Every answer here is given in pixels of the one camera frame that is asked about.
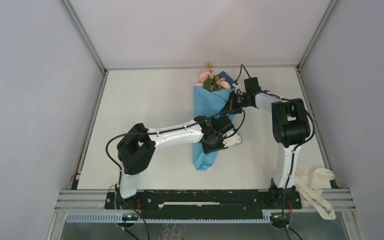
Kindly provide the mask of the blue wrapping paper sheet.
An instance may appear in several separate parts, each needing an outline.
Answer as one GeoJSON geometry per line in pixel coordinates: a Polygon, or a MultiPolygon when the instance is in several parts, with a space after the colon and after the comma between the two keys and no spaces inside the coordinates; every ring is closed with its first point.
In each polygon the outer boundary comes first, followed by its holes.
{"type": "MultiPolygon", "coordinates": [[[[212,116],[221,111],[227,103],[231,89],[221,89],[218,91],[208,91],[202,87],[193,87],[193,105],[194,115],[197,116],[212,116]]],[[[205,154],[202,144],[195,143],[193,145],[193,165],[198,171],[208,170],[215,162],[218,152],[205,154]]]]}

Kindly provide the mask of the pink rose stem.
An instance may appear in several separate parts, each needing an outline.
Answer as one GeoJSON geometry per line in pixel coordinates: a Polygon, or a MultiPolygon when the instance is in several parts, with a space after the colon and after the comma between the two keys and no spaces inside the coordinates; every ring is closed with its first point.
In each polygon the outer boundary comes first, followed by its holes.
{"type": "Polygon", "coordinates": [[[197,82],[194,84],[195,87],[200,87],[200,88],[203,88],[204,87],[204,83],[203,82],[197,82]]]}
{"type": "Polygon", "coordinates": [[[218,78],[217,81],[216,81],[216,84],[217,84],[217,87],[218,87],[219,90],[231,89],[230,83],[227,82],[227,80],[224,77],[218,78]]]}
{"type": "Polygon", "coordinates": [[[207,69],[204,70],[201,75],[199,82],[202,82],[204,84],[203,89],[212,92],[214,88],[214,70],[213,70],[213,64],[207,63],[207,69]]]}

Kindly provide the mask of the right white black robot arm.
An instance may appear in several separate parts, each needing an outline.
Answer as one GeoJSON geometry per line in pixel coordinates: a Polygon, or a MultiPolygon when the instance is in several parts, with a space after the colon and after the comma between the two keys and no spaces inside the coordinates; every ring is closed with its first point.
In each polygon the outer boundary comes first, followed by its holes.
{"type": "Polygon", "coordinates": [[[314,136],[314,121],[301,98],[284,98],[268,90],[231,93],[221,109],[238,113],[246,107],[254,107],[271,113],[272,134],[279,144],[276,170],[271,179],[269,203],[282,208],[295,189],[295,172],[302,146],[314,136]]]}

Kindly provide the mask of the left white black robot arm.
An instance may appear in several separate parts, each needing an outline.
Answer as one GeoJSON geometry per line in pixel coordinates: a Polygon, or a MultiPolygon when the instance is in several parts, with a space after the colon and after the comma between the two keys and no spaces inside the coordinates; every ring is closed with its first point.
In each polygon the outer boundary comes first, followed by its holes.
{"type": "Polygon", "coordinates": [[[199,115],[186,123],[166,128],[146,128],[143,123],[137,123],[119,138],[116,164],[120,175],[116,200],[125,209],[135,205],[139,175],[148,168],[157,150],[200,144],[202,152],[209,155],[242,142],[226,114],[199,115]]]}

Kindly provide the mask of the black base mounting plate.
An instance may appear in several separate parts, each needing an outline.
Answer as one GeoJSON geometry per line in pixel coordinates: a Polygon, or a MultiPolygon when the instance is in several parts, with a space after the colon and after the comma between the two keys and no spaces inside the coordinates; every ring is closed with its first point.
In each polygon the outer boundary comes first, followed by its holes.
{"type": "Polygon", "coordinates": [[[137,211],[146,220],[241,220],[261,219],[263,211],[285,214],[302,208],[295,192],[283,198],[269,190],[140,190],[121,200],[108,191],[106,210],[137,211]]]}

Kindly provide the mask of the aluminium front frame rail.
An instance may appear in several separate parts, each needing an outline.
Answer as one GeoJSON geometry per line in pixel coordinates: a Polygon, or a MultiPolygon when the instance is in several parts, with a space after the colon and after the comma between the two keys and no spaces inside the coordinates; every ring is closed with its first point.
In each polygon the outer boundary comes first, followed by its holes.
{"type": "MultiPolygon", "coordinates": [[[[102,210],[107,200],[107,192],[107,190],[62,190],[55,208],[102,210]]],[[[347,188],[323,189],[321,197],[330,202],[336,212],[356,211],[351,191],[347,188]]]]}

